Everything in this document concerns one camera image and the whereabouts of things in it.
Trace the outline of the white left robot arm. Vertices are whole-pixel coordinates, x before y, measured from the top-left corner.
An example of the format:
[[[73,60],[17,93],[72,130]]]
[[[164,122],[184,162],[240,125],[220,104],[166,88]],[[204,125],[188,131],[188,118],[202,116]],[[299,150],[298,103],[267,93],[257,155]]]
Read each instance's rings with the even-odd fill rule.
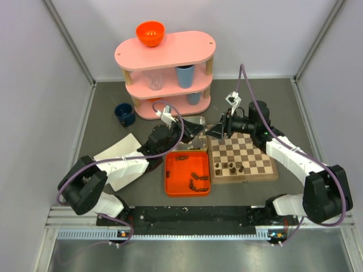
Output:
[[[125,187],[140,175],[156,169],[179,143],[191,142],[205,128],[177,117],[170,126],[155,126],[147,141],[130,154],[105,160],[84,156],[59,183],[58,195],[77,215],[94,212],[108,216],[115,224],[124,224],[129,216],[128,207],[121,198],[105,193],[105,185],[120,182],[117,189]]]

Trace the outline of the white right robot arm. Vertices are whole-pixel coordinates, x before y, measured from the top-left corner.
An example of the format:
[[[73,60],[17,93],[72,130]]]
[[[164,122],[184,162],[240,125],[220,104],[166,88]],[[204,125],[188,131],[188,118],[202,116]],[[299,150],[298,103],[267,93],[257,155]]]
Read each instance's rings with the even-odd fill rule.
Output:
[[[352,210],[353,200],[347,174],[339,165],[327,166],[293,145],[271,125],[265,102],[249,104],[248,114],[228,109],[206,134],[216,139],[248,134],[261,152],[281,163],[303,185],[303,193],[282,194],[266,200],[265,218],[280,223],[286,215],[304,216],[316,224]]]

